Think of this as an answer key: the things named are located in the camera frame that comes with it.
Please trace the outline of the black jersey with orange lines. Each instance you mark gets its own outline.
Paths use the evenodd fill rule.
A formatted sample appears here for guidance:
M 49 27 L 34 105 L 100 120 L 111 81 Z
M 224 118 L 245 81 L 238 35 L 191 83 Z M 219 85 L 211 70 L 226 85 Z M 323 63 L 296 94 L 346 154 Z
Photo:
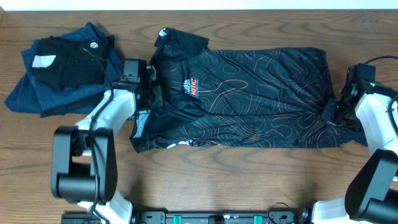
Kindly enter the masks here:
M 137 152 L 189 146 L 326 148 L 342 144 L 321 115 L 333 87 L 323 50 L 211 50 L 165 28 L 151 63 L 164 104 L 137 121 Z

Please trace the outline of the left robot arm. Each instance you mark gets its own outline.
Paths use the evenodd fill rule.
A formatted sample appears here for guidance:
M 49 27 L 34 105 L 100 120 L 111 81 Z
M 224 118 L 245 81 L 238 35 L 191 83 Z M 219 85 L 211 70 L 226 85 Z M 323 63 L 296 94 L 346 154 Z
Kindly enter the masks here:
M 62 223 L 140 223 L 132 202 L 117 190 L 114 139 L 140 111 L 162 105 L 155 67 L 145 60 L 124 61 L 119 80 L 107 78 L 103 99 L 74 126 L 60 126 L 53 135 L 51 190 L 54 197 L 86 209 L 66 212 Z

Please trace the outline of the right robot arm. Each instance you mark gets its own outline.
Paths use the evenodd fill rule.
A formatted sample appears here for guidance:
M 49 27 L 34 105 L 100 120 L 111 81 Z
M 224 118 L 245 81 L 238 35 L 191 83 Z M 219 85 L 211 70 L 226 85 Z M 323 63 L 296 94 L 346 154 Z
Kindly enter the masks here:
M 307 223 L 397 223 L 397 91 L 375 81 L 370 62 L 347 71 L 341 99 L 330 99 L 322 119 L 342 131 L 364 133 L 370 158 L 345 196 L 317 201 Z

